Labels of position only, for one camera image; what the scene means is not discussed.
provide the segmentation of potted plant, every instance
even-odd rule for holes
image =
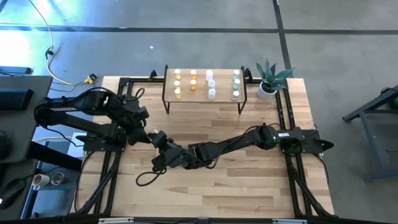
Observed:
[[[286,78],[292,73],[294,69],[292,68],[284,70],[275,75],[276,64],[274,64],[270,68],[268,59],[266,59],[265,71],[262,69],[261,65],[259,65],[258,63],[256,63],[256,65],[261,75],[262,81],[257,91],[257,96],[262,100],[272,99],[275,96],[276,91],[286,88],[286,86],[284,86],[282,82],[286,80]]]

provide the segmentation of succulent plant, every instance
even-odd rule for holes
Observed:
[[[286,86],[284,86],[282,82],[286,80],[286,78],[292,73],[294,69],[292,68],[288,70],[283,70],[275,75],[276,63],[273,64],[273,66],[271,66],[270,68],[269,61],[268,59],[266,59],[265,71],[262,69],[261,65],[259,65],[258,63],[256,63],[256,65],[261,75],[261,88],[268,93],[273,93],[277,90],[286,88]]]

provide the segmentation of white cable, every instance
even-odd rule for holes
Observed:
[[[29,2],[33,5],[33,7],[36,9],[36,11],[40,14],[40,16],[42,17],[43,21],[45,22],[45,25],[47,26],[47,29],[49,30],[50,38],[51,38],[50,51],[52,51],[54,42],[53,42],[53,37],[52,37],[51,30],[50,30],[50,26],[49,26],[49,24],[47,23],[47,21],[44,19],[44,16],[42,15],[42,13],[37,9],[37,7],[35,6],[35,4],[33,4],[32,0],[29,0]],[[67,84],[67,85],[77,85],[76,83],[69,83],[69,82],[66,82],[66,81],[62,80],[61,78],[57,77],[56,75],[54,75],[54,73],[51,72],[51,70],[50,70],[50,55],[47,55],[47,71],[49,71],[49,74],[50,74],[53,78],[55,78],[56,80],[58,80],[58,81],[60,81],[60,82],[62,82],[62,83],[64,83],[64,84]]]
[[[59,137],[44,137],[44,138],[39,138],[39,139],[33,139],[32,141],[43,141],[43,140],[47,140],[47,139],[64,139],[63,137],[59,136]]]

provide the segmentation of gray floor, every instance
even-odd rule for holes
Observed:
[[[271,0],[34,1],[51,25],[101,27],[268,28],[275,29]],[[398,29],[395,0],[280,0],[286,29]],[[43,24],[26,0],[9,1],[2,24]],[[174,67],[255,70],[267,57],[283,68],[278,34],[142,32],[54,32],[57,55],[52,70],[78,82],[87,75],[148,75]],[[398,83],[397,35],[287,35],[294,76],[305,79],[314,121],[323,139],[335,143],[325,153],[335,213],[398,223],[398,179],[365,183],[373,161],[359,120],[341,119]],[[49,34],[0,31],[0,62],[34,68],[46,75]],[[57,89],[69,86],[53,85]],[[79,94],[51,91],[51,97]],[[66,135],[73,130],[57,127]],[[38,129],[35,138],[54,136]]]

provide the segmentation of white pot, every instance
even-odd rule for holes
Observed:
[[[275,97],[276,91],[273,93],[267,93],[261,88],[262,83],[259,85],[259,89],[257,90],[257,96],[262,100],[271,100]]]

